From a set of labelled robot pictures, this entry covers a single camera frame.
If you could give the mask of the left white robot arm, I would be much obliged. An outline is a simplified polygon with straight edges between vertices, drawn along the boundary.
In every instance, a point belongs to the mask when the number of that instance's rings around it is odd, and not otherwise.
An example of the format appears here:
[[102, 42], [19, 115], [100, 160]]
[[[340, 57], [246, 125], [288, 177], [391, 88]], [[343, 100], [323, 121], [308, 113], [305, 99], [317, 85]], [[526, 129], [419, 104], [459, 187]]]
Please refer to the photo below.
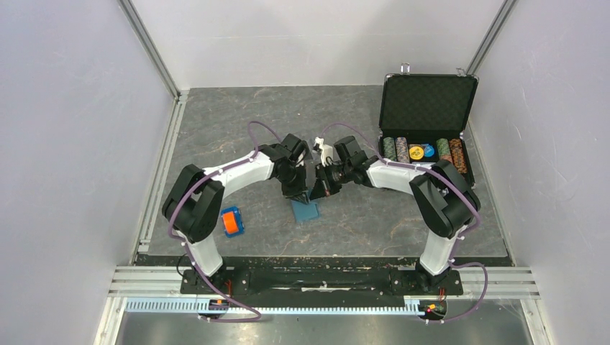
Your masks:
[[311, 158], [306, 141], [288, 134], [276, 144], [263, 144], [248, 155], [218, 167], [205, 169], [187, 165], [180, 172], [166, 198], [162, 214], [168, 220], [168, 234], [179, 240], [199, 272], [198, 282], [209, 293], [226, 283], [213, 230], [219, 220], [222, 201], [253, 183], [276, 179], [283, 196], [309, 203], [305, 161]]

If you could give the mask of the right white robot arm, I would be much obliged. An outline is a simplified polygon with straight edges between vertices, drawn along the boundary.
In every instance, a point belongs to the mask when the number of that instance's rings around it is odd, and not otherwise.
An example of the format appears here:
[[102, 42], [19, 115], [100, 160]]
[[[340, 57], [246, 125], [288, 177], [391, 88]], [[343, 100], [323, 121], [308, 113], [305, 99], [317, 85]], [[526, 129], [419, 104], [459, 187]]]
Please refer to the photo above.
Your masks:
[[314, 151], [320, 162], [310, 199], [330, 197], [348, 183], [382, 188], [414, 197], [429, 228], [427, 242], [415, 274], [416, 286], [434, 293], [444, 285], [453, 263], [455, 243], [472, 221], [479, 221], [480, 202], [457, 168], [447, 160], [425, 167], [368, 157], [353, 136], [333, 145], [317, 137]]

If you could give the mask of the blue card holder wallet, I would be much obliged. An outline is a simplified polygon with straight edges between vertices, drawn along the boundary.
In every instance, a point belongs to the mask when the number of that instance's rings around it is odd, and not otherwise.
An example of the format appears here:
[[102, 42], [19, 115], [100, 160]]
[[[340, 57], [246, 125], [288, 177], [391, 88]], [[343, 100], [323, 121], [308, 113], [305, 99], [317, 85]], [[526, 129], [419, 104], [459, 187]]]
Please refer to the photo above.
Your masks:
[[313, 221], [321, 217], [319, 205], [316, 201], [309, 201], [308, 204], [291, 200], [291, 207], [295, 222], [298, 224]]

